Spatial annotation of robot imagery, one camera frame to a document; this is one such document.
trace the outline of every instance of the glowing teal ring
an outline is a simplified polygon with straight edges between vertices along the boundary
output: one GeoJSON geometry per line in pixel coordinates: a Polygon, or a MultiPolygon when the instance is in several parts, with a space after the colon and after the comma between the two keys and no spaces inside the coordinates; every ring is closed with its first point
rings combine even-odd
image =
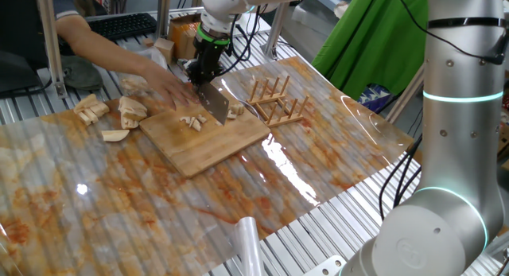
{"type": "Polygon", "coordinates": [[[252,6],[245,14],[252,12],[255,9],[256,6],[252,6]]]}
{"type": "Polygon", "coordinates": [[[464,201],[466,204],[468,204],[468,206],[471,209],[473,209],[474,212],[476,212],[477,217],[479,217],[480,222],[483,224],[483,229],[484,229],[484,248],[483,248],[483,251],[484,251],[484,249],[486,249],[486,246],[488,245],[488,228],[486,227],[486,223],[484,222],[483,217],[477,211],[477,208],[472,203],[470,203],[470,201],[468,201],[467,199],[465,199],[461,195],[459,195],[459,194],[457,194],[457,193],[455,193],[455,192],[453,192],[452,190],[449,190],[449,189],[443,189],[443,188],[438,188],[438,187],[429,187],[429,188],[419,189],[417,192],[422,192],[422,191],[427,190],[427,189],[437,189],[437,190],[441,190],[442,192],[448,192],[448,193],[450,193],[450,194],[452,194],[454,196],[457,196],[462,201],[464,201]]]}
{"type": "Polygon", "coordinates": [[[503,92],[490,95],[490,96],[481,96],[481,97],[470,97],[470,98],[454,98],[454,97],[442,97],[431,95],[430,93],[426,93],[424,91],[424,97],[427,99],[441,101],[441,102],[450,102],[450,103],[476,103],[476,102],[486,102],[498,99],[503,96],[503,92]]]}

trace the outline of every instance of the person's arm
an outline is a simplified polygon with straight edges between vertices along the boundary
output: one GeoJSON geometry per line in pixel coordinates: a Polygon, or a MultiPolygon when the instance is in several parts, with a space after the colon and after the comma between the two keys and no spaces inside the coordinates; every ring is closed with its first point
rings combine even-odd
{"type": "Polygon", "coordinates": [[[155,62],[129,52],[105,37],[91,31],[90,26],[79,15],[69,15],[56,21],[56,32],[64,38],[77,56],[81,56],[98,66],[115,72],[124,72],[142,76],[149,86],[168,101],[175,109],[172,96],[182,104],[188,105],[186,99],[197,103],[197,98],[172,73],[155,62]]]}

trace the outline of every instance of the wooden cutting board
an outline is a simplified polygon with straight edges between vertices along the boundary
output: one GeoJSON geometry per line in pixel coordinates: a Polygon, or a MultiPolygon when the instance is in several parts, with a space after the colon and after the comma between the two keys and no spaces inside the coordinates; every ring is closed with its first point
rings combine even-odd
{"type": "MultiPolygon", "coordinates": [[[[223,94],[230,100],[230,106],[240,103],[228,92],[223,91],[223,94]]],[[[218,126],[201,105],[155,115],[141,121],[140,127],[185,177],[203,172],[270,133],[270,129],[247,109],[236,120],[227,120],[224,126],[218,126]],[[199,114],[207,119],[201,125],[201,132],[180,121],[182,117],[199,114]]]]}

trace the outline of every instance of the robotic arm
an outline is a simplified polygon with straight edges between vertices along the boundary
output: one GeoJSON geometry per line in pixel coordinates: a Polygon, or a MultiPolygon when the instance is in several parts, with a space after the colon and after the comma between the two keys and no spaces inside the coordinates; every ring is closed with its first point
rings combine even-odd
{"type": "MultiPolygon", "coordinates": [[[[189,65],[193,83],[220,72],[231,14],[292,0],[203,0],[206,13],[189,65]]],[[[496,180],[506,21],[503,0],[428,0],[423,172],[418,191],[385,219],[380,233],[340,276],[462,274],[503,225],[496,180]]]]}

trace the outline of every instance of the person's hand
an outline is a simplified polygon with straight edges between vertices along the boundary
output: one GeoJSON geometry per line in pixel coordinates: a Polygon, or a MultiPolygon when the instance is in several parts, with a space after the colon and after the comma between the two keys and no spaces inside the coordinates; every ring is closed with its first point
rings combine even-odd
{"type": "Polygon", "coordinates": [[[180,79],[154,62],[146,66],[142,77],[174,110],[177,109],[177,106],[173,98],[177,98],[186,107],[189,105],[188,100],[194,103],[200,102],[198,97],[180,79]]]}

